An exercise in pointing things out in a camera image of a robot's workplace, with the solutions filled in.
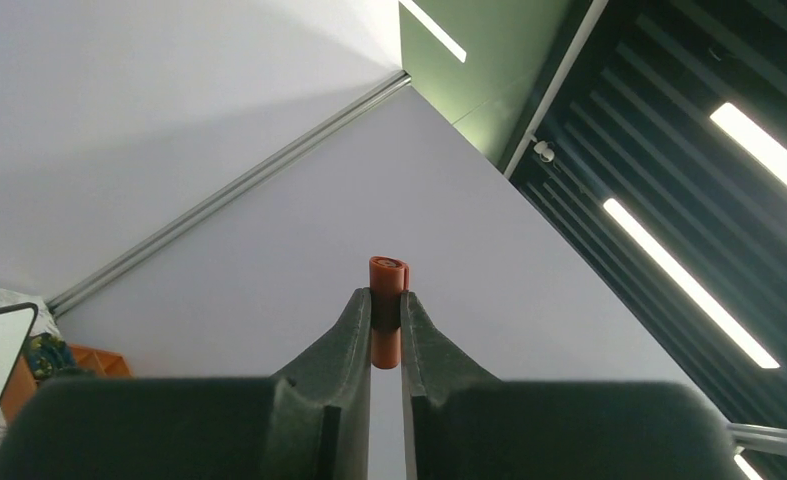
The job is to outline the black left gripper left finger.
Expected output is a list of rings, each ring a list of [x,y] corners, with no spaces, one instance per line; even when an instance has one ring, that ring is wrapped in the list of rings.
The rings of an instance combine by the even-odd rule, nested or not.
[[[0,445],[0,479],[364,479],[371,294],[266,377],[57,379]]]

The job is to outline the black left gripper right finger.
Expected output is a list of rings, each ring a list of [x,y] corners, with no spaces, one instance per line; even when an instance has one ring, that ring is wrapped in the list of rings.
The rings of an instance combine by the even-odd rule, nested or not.
[[[738,479],[733,443],[691,389],[504,381],[400,300],[411,479]]]

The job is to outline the dark red marker cap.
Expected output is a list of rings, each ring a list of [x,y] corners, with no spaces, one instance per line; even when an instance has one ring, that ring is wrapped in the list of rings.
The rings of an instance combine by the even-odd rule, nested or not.
[[[401,358],[400,303],[409,289],[409,266],[398,259],[369,260],[371,294],[371,362],[378,369],[397,367]]]

